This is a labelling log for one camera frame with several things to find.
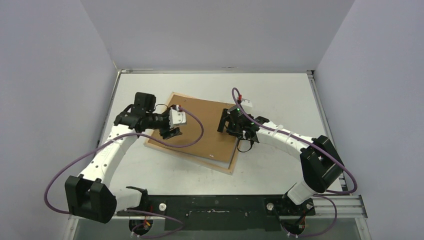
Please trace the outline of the light wooden picture frame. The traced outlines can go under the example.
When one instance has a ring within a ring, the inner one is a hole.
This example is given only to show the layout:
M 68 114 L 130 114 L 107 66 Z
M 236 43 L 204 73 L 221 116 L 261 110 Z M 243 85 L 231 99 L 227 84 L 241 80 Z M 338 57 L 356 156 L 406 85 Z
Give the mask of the light wooden picture frame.
M 204 126 L 202 139 L 186 148 L 167 147 L 151 139 L 146 139 L 144 146 L 231 175 L 235 166 L 227 169 L 206 163 L 201 158 L 206 158 L 209 154 L 218 154 L 219 157 L 223 157 L 225 154 L 229 154 L 234 146 L 237 149 L 239 141 L 236 137 L 217 131 L 222 110 L 232 107 L 233 104 L 199 99 L 177 92 L 171 93 L 166 104 L 187 107 L 192 114 L 198 117 Z

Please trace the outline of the white photo paper sheet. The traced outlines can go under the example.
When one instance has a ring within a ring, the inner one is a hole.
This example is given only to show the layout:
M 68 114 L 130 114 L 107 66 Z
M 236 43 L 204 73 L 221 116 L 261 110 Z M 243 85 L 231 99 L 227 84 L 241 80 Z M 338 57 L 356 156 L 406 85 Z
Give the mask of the white photo paper sheet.
M 229 154 L 225 154 L 223 157 L 219 157 L 216 153 L 210 153 L 206 157 L 202 157 L 201 160 L 208 164 L 219 166 L 221 168 L 230 169 L 237 164 L 238 151 L 236 145 L 232 148 Z

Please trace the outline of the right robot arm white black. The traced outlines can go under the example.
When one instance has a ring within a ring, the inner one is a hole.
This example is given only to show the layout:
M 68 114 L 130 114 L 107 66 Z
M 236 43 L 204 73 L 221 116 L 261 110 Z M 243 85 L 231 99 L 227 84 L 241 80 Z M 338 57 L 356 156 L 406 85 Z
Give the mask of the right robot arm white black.
M 275 147 L 300 162 L 302 179 L 284 194 L 282 201 L 284 211 L 290 215 L 300 211 L 314 194 L 326 192 L 344 171 L 344 164 L 328 137 L 313 138 L 290 132 L 265 117 L 244 115 L 235 105 L 222 110 L 217 131 L 251 144 Z

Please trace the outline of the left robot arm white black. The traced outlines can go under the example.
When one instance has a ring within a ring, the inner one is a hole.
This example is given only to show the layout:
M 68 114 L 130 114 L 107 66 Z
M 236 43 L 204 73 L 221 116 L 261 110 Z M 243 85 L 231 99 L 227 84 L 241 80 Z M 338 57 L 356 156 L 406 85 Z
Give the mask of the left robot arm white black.
M 126 186 L 111 190 L 110 184 L 128 149 L 145 130 L 159 130 L 164 140 L 181 134 L 180 126 L 187 122 L 185 112 L 172 105 L 156 113 L 155 105 L 153 94 L 137 92 L 134 102 L 116 116 L 105 146 L 78 176 L 67 178 L 64 187 L 71 215 L 108 223 L 124 210 L 139 216 L 150 210 L 146 189 Z

